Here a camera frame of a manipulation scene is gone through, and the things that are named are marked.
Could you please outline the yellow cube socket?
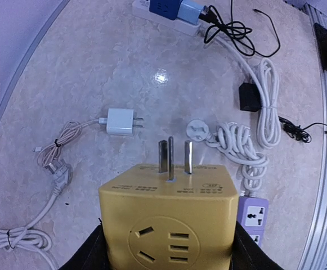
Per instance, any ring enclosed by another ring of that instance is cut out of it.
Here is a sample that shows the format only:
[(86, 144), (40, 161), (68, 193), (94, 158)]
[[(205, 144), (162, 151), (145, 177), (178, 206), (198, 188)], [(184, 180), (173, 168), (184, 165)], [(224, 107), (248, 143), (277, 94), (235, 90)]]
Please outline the yellow cube socket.
[(238, 192), (223, 165), (174, 163), (174, 140), (158, 164), (137, 164), (99, 190), (112, 269), (230, 269)]

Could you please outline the purple power strip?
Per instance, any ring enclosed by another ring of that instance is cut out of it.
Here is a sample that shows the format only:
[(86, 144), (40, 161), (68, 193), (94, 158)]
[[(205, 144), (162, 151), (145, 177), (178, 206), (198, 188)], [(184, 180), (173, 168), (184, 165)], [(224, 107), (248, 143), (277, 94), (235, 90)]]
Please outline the purple power strip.
[(268, 213), (268, 200), (258, 197), (240, 196), (237, 221), (251, 239), (262, 246)]

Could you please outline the white power strip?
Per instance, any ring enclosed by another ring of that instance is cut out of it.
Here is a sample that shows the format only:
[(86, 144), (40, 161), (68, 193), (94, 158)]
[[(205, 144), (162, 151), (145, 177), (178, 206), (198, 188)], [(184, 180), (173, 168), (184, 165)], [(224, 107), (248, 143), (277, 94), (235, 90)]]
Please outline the white power strip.
[(200, 22), (197, 25), (192, 25), (183, 20), (176, 18), (175, 20), (169, 20), (165, 17), (159, 16), (149, 11), (149, 0), (136, 0), (132, 3), (132, 14), (152, 21), (154, 23), (162, 24), (179, 32), (185, 33), (190, 36), (194, 36), (200, 29)]

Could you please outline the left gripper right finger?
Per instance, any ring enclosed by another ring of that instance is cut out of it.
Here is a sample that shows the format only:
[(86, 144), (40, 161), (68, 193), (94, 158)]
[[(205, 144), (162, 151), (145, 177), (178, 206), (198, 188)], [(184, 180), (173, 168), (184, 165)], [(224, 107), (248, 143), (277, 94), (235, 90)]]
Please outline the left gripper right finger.
[(283, 270), (254, 242), (239, 222), (235, 227), (230, 269)]

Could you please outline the white plug adapter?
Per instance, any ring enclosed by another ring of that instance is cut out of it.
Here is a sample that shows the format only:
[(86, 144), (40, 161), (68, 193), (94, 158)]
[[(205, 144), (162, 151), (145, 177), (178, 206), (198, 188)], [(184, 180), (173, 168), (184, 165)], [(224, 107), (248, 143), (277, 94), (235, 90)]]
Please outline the white plug adapter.
[(136, 122), (144, 121), (143, 118), (137, 117), (134, 109), (110, 108), (107, 117), (99, 118), (98, 123), (106, 125), (106, 132), (109, 135), (116, 136), (133, 136), (134, 128), (142, 128)]

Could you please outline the light blue plug adapter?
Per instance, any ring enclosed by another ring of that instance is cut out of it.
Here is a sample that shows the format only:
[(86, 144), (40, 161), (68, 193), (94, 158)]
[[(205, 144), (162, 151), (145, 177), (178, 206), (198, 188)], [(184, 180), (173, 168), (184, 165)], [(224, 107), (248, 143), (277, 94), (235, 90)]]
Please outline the light blue plug adapter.
[(202, 4), (190, 0), (182, 0), (177, 18), (192, 25), (197, 25), (203, 9), (204, 6)]

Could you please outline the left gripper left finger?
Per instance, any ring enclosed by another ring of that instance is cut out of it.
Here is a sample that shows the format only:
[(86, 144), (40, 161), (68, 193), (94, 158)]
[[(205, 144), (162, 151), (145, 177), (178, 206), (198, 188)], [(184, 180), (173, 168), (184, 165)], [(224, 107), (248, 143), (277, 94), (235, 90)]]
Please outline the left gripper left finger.
[(81, 247), (59, 270), (107, 270), (110, 269), (107, 243), (102, 221), (93, 230)]

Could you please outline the dark blue cube socket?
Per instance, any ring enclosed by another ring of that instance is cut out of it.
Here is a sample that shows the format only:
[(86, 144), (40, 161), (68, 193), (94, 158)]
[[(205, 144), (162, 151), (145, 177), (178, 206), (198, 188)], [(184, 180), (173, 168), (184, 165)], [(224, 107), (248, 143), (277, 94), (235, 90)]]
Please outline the dark blue cube socket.
[(175, 20), (182, 0), (150, 0), (149, 11), (169, 20)]

